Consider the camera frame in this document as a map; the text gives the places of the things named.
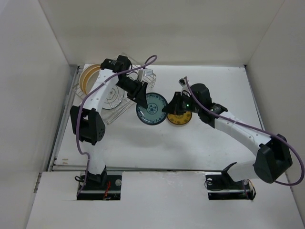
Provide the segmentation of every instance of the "white enclosure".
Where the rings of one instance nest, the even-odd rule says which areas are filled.
[[[40,0],[69,63],[247,64],[284,0]]]

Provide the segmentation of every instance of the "dish rack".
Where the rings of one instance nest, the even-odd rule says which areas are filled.
[[[132,57],[128,56],[127,54],[121,53],[120,55],[128,57],[128,59],[132,62],[132,68],[141,66],[136,60],[134,60]],[[79,70],[78,79],[79,79],[82,71],[83,71],[83,69]],[[146,92],[149,92],[152,90],[152,88],[154,87],[154,84],[156,82],[156,78],[157,78],[157,76],[154,73],[151,76],[143,76],[142,80],[148,83]],[[72,87],[72,90],[82,100],[85,98],[86,95],[84,92],[82,92],[78,83]],[[128,110],[128,108],[130,108],[132,105],[135,104],[133,101],[131,101],[130,99],[127,98],[127,93],[124,93],[123,96],[118,94],[118,96],[119,96],[119,99],[122,101],[117,107],[112,107],[112,109],[102,109],[102,111],[100,112],[100,115],[101,115],[103,121],[108,125],[111,124],[112,122],[114,122],[114,120],[116,120],[120,115],[122,115],[126,110]]]

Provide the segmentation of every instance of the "black bracket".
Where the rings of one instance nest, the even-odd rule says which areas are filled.
[[[284,136],[277,135],[284,141]],[[289,148],[280,140],[271,137],[266,144],[260,144],[254,163],[254,171],[266,183],[273,183],[278,179],[290,166],[292,159]]]
[[[211,112],[220,115],[222,112],[228,111],[220,104],[212,103],[210,91],[204,84],[193,84],[191,90],[200,103]],[[172,100],[162,111],[173,115],[183,115],[187,111],[197,113],[201,121],[215,128],[215,117],[202,109],[191,96],[181,92],[175,92]]]
[[[94,186],[105,186],[107,181],[107,167],[105,166],[101,174],[87,173],[88,185],[92,184]]]
[[[114,73],[128,70],[130,66],[132,66],[132,63],[127,56],[121,55],[118,56],[117,60],[105,59],[104,62],[101,63],[102,70],[110,69]],[[118,77],[119,81],[116,85],[127,92],[127,97],[140,106],[147,108],[146,88],[148,83],[133,80],[126,76],[126,74],[120,74]]]
[[[209,200],[255,198],[255,189],[250,189],[248,181],[247,184],[243,180],[235,182],[229,176],[228,170],[235,164],[231,163],[221,172],[206,172],[204,185],[208,189]]]
[[[70,116],[73,133],[76,134],[76,122],[79,113],[79,106],[72,106]],[[80,141],[89,142],[93,146],[104,137],[106,126],[98,112],[95,109],[82,109],[80,121]]]

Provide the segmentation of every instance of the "plate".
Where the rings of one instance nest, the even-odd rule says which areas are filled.
[[[166,99],[158,93],[147,93],[148,108],[137,104],[136,113],[138,118],[147,125],[158,125],[166,119],[167,113],[162,109],[167,105]]]
[[[80,81],[79,81],[79,86],[82,92],[86,93],[86,88],[84,87],[85,85],[87,85],[87,82],[89,80],[89,78],[93,75],[93,73],[95,73],[96,71],[99,71],[99,69],[101,68],[101,66],[99,64],[92,64],[90,66],[88,66],[87,68],[85,68],[80,76]]]
[[[187,124],[192,118],[192,112],[187,111],[183,115],[168,114],[167,119],[175,125]]]
[[[91,75],[88,75],[87,84],[83,85],[83,88],[85,89],[85,92],[84,92],[85,94],[90,93],[95,81],[97,80],[97,77],[99,77],[99,74],[100,74],[100,70],[97,70],[97,71],[93,72]]]

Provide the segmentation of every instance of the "cable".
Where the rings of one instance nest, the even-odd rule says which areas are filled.
[[[252,199],[254,199],[255,198],[255,196],[256,196],[256,190],[255,190],[255,188],[254,188],[254,185],[253,185],[253,183],[251,182],[251,180],[248,180],[249,181],[249,183],[251,184],[251,186],[252,186],[252,188],[253,188],[253,195],[252,195]]]
[[[81,182],[81,183],[84,182],[84,180],[79,176],[75,176],[74,179],[78,182]]]
[[[109,191],[109,189],[110,189],[110,186],[111,186],[111,183],[110,183],[110,181],[108,181],[108,183],[107,183],[107,189],[106,189],[105,192],[104,192],[104,197],[103,197],[103,199],[105,199],[105,198],[107,197],[108,191]]]
[[[132,71],[132,72],[130,72],[129,74],[126,74],[126,75],[130,75],[130,74],[132,74],[132,73],[136,73],[137,76],[139,76],[139,74],[138,74],[137,72],[135,72],[135,71]]]
[[[80,109],[77,115],[77,121],[76,121],[76,145],[77,145],[77,149],[79,151],[79,153],[81,155],[86,155],[88,160],[87,160],[87,166],[86,166],[86,170],[85,170],[85,178],[84,178],[84,182],[80,188],[80,190],[78,191],[77,195],[80,194],[80,192],[83,190],[84,186],[86,185],[86,181],[87,181],[87,175],[88,175],[88,170],[89,170],[89,163],[90,163],[90,154],[88,152],[82,152],[81,150],[81,146],[80,146],[80,123],[81,123],[81,112],[82,109],[85,105],[86,100],[95,92],[97,92],[101,87],[103,87],[105,85],[105,83],[107,83],[110,79],[112,79],[115,76],[121,75],[121,74],[125,74],[125,73],[129,73],[132,71],[136,71],[139,70],[141,68],[145,68],[146,66],[154,63],[157,60],[158,56],[157,55],[152,55],[151,57],[149,57],[146,61],[144,65],[141,65],[140,67],[136,67],[136,68],[132,68],[132,69],[128,69],[119,73],[115,73],[112,76],[110,76],[109,78],[107,78],[103,83],[101,83],[101,85],[99,85],[97,88],[95,88],[92,92],[90,92],[89,94],[86,95],[86,97],[83,99],[83,101],[81,102],[80,105]]]
[[[280,182],[280,181],[275,181],[275,183],[280,184],[280,185],[285,185],[285,186],[296,186],[296,185],[300,184],[300,183],[303,181],[304,175],[305,175],[305,168],[304,168],[303,161],[302,161],[301,157],[299,156],[299,154],[297,153],[297,151],[296,151],[288,142],[284,141],[283,139],[281,139],[280,137],[276,136],[275,134],[273,134],[273,133],[271,133],[271,132],[269,132],[269,131],[259,129],[259,128],[256,128],[256,127],[251,126],[251,125],[247,125],[247,124],[245,124],[245,123],[236,122],[235,120],[232,120],[232,119],[230,119],[230,118],[227,118],[227,117],[224,117],[224,116],[221,116],[221,115],[219,115],[219,114],[215,114],[215,113],[211,112],[209,109],[207,109],[205,106],[203,106],[203,105],[201,104],[201,102],[196,98],[196,96],[195,96],[194,93],[192,92],[191,87],[190,87],[190,85],[189,85],[189,83],[188,83],[188,81],[187,81],[187,77],[185,77],[185,82],[186,82],[187,88],[189,89],[189,91],[190,91],[190,93],[191,93],[192,98],[193,98],[193,99],[196,101],[196,103],[197,103],[202,109],[204,109],[204,111],[206,111],[208,114],[213,115],[213,116],[216,117],[216,118],[222,118],[222,119],[227,120],[227,121],[229,121],[229,122],[231,122],[231,123],[238,124],[238,125],[247,127],[247,128],[249,128],[249,129],[253,129],[253,130],[256,130],[256,131],[258,131],[258,132],[261,132],[261,133],[270,135],[270,136],[276,138],[277,140],[281,141],[281,142],[284,143],[286,146],[288,146],[289,149],[291,149],[291,151],[293,152],[293,154],[296,156],[297,160],[298,160],[299,163],[300,163],[300,166],[301,166],[301,176],[300,176],[300,178],[299,178],[296,182],[294,182],[294,183],[292,183],[292,184],[283,183],[283,182]]]
[[[246,198],[249,199],[246,186],[244,185],[244,180],[242,180],[242,185],[243,185],[243,188],[244,188],[244,193],[246,194]]]
[[[207,180],[204,182],[204,187],[205,187],[207,190],[214,191],[214,192],[216,192],[216,191],[222,191],[222,190],[223,190],[223,189],[211,189],[211,188],[208,188],[208,186],[207,186]]]

